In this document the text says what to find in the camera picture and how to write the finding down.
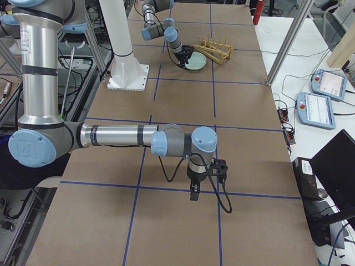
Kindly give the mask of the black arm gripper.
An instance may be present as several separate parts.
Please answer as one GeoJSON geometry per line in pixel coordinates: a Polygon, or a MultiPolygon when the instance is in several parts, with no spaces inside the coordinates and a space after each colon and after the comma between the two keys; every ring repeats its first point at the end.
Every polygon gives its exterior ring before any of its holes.
{"type": "Polygon", "coordinates": [[[208,170],[203,172],[195,172],[189,166],[187,167],[187,176],[190,179],[190,200],[198,201],[200,194],[200,182],[206,179],[209,174],[208,170]]]}

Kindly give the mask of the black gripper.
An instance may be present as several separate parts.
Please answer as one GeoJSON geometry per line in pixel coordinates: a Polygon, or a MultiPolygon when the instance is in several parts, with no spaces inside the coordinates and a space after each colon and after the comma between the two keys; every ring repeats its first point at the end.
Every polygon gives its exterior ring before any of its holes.
{"type": "Polygon", "coordinates": [[[183,51],[181,50],[178,53],[175,53],[175,57],[178,59],[178,67],[179,68],[186,68],[186,62],[189,60],[189,58],[184,57],[183,51]]]}

